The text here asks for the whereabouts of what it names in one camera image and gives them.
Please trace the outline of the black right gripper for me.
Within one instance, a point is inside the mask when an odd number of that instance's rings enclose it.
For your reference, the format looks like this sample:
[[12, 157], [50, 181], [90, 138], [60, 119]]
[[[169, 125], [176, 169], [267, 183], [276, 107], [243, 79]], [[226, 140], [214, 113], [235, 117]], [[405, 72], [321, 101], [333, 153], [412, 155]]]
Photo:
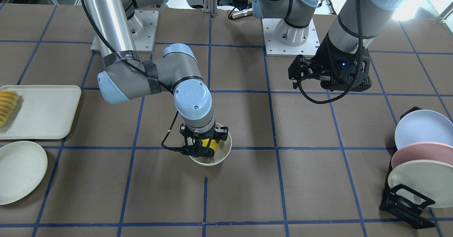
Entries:
[[220, 140], [226, 141], [229, 128], [227, 126], [217, 127], [213, 125], [207, 132], [199, 133], [191, 131], [186, 124], [180, 125], [180, 134], [185, 139], [181, 147], [181, 154], [198, 157], [213, 157], [215, 149], [211, 145], [218, 144]]

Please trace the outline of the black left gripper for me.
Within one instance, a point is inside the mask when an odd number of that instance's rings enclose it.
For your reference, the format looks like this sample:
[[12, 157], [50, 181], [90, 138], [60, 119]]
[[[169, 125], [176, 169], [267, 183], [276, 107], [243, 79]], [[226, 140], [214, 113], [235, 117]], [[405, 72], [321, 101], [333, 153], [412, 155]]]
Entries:
[[353, 81], [356, 59], [356, 51], [345, 53], [325, 37], [311, 59], [301, 54], [296, 56], [288, 68], [288, 78], [293, 81], [293, 89], [298, 88], [299, 79], [312, 75], [325, 90], [345, 91]]

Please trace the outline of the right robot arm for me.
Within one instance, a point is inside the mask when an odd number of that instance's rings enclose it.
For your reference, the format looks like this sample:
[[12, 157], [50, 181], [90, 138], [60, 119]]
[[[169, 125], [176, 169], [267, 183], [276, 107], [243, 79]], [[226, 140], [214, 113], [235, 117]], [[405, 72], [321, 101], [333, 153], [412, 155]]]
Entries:
[[163, 57], [141, 61], [121, 0], [81, 0], [84, 12], [99, 40], [105, 70], [98, 74], [98, 86], [111, 104], [155, 95], [163, 89], [174, 98], [177, 114], [184, 123], [181, 147], [170, 151], [197, 157], [214, 157], [217, 144], [228, 139], [228, 128], [216, 126], [212, 95], [203, 81], [194, 53], [185, 44], [165, 48]]

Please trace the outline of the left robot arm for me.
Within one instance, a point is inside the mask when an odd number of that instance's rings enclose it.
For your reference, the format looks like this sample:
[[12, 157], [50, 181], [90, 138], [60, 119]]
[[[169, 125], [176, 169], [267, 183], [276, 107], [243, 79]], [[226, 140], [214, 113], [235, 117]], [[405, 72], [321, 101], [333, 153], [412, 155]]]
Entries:
[[[274, 34], [289, 47], [302, 45], [320, 0], [251, 0], [253, 15], [278, 19]], [[408, 0], [346, 0], [310, 60], [299, 54], [288, 68], [293, 89], [306, 95], [302, 82], [320, 81], [331, 92], [363, 93], [372, 87], [368, 48]]]

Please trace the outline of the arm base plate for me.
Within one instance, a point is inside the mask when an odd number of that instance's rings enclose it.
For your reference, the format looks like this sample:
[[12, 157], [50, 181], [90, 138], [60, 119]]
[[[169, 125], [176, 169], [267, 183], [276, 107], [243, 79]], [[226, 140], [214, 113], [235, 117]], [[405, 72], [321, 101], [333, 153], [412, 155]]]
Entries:
[[127, 20], [119, 8], [99, 10], [95, 18], [99, 31], [111, 46], [108, 48], [98, 35], [91, 49], [107, 56], [115, 51], [133, 50], [138, 53], [152, 53], [159, 12], [157, 10], [134, 10], [133, 17]]
[[295, 57], [302, 54], [313, 57], [320, 46], [314, 21], [302, 29], [289, 27], [281, 18], [262, 19], [267, 56]]

